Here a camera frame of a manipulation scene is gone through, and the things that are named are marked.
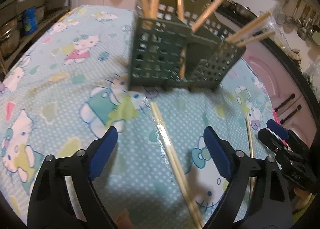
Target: blue gripper pad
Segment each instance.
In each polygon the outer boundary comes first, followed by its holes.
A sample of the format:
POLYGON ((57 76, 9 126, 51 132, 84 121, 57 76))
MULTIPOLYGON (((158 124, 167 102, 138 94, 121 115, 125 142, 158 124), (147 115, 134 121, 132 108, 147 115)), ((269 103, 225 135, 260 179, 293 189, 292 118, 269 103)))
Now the blue gripper pad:
POLYGON ((283 140, 287 140, 290 137, 287 129, 272 119, 267 121, 267 127, 283 140))
POLYGON ((231 160, 228 158, 227 154, 220 145, 220 138, 211 126, 208 126, 204 129, 203 137, 204 143, 217 167, 220 176, 229 181, 232 175, 231 160))
POLYGON ((100 139, 102 143, 95 155, 92 157, 89 167, 89 178, 99 177, 106 165, 116 143, 118 141, 118 131, 111 126, 106 134, 100 139))

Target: blue container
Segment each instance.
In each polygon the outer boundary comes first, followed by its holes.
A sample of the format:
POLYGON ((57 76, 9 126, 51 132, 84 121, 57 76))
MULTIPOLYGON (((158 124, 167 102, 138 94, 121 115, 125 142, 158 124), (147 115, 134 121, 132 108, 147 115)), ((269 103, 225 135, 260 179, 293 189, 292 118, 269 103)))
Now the blue container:
POLYGON ((25 35, 29 35, 37 29, 35 7, 31 7, 23 12, 23 26, 25 35))

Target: light blue tablecloth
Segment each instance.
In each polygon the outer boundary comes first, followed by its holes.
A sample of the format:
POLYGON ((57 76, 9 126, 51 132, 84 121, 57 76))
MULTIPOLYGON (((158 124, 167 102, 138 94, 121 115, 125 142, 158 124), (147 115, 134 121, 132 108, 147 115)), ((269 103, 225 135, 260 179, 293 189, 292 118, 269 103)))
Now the light blue tablecloth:
MULTIPOLYGON (((196 201, 207 220, 227 182, 203 142, 211 125, 249 155, 249 114, 257 158, 268 152, 257 131, 273 117, 265 87, 242 59, 212 93, 184 89, 127 91, 133 12, 82 6, 56 23, 0 84, 0 190, 21 219, 44 157, 72 155, 113 125, 119 139, 95 189, 112 217, 127 208, 136 228, 191 228, 192 221, 149 107, 155 100, 196 201)), ((83 217, 76 195, 76 213, 83 217)), ((237 216, 246 210, 243 202, 237 216)))

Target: black handle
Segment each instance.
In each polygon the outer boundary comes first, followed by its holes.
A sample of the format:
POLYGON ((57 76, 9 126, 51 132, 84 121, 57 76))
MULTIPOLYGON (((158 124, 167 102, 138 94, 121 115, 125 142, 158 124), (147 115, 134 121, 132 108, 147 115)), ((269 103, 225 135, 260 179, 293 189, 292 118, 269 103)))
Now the black handle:
POLYGON ((281 107, 284 107, 291 99, 295 98, 295 94, 291 94, 289 98, 284 100, 278 107, 275 108, 275 112, 277 112, 281 107))
POLYGON ((301 110, 302 106, 301 105, 298 105, 297 108, 292 111, 292 113, 290 113, 286 118, 282 119, 280 121, 281 124, 284 124, 285 121, 287 121, 288 119, 290 119, 292 116, 295 115, 296 112, 298 112, 299 110, 301 110))

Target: pot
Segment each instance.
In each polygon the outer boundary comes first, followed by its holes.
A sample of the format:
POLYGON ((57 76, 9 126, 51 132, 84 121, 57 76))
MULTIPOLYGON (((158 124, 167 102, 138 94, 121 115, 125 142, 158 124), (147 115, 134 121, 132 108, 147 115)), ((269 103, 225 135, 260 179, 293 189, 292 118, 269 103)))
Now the pot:
POLYGON ((14 29, 6 34, 0 42, 0 49, 3 59, 7 59, 19 46, 20 32, 18 29, 14 29))
POLYGON ((2 37, 4 37, 5 35, 7 35, 10 31, 16 29, 17 25, 18 25, 18 19, 17 18, 13 18, 9 22, 7 22, 5 25, 3 25, 0 28, 0 39, 2 37))
POLYGON ((236 3, 232 0, 223 0, 221 5, 225 8, 230 9, 231 11, 236 10, 236 3))
POLYGON ((243 6, 239 3, 236 3, 236 13, 249 21, 257 17, 249 7, 243 6))

